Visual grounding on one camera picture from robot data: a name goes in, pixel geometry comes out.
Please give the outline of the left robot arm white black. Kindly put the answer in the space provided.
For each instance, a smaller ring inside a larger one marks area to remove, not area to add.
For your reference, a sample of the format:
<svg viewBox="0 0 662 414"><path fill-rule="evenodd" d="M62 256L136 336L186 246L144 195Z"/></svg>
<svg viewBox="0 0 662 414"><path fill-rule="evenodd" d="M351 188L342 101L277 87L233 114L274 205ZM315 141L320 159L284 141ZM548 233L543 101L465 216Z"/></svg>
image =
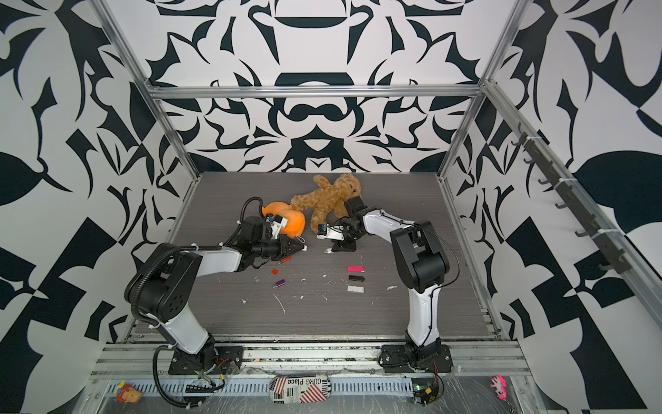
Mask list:
<svg viewBox="0 0 662 414"><path fill-rule="evenodd" d="M134 319L157 329L174 350L179 370L209 373L221 365L210 332L196 319L189 299L196 281L212 274L235 274L267 262L282 262L305 250L305 217L286 203L241 212L227 241L217 245L162 243L139 268L124 298Z"/></svg>

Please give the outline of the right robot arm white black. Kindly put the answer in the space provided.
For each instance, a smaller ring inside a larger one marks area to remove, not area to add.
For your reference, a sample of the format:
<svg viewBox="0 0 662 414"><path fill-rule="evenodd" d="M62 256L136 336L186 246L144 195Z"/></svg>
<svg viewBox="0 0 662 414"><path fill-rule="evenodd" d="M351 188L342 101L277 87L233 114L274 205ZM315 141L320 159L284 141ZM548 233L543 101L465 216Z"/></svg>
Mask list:
<svg viewBox="0 0 662 414"><path fill-rule="evenodd" d="M335 224L317 226L317 237L334 242L334 252L353 252L362 236L379 236L391 243L398 275L409 289L409 323L403 345L384 345L378 364L388 374L449 373L453 360L438 329L441 289L451 268L433 224L395 217L369 208L360 197L346 201L348 213Z"/></svg>

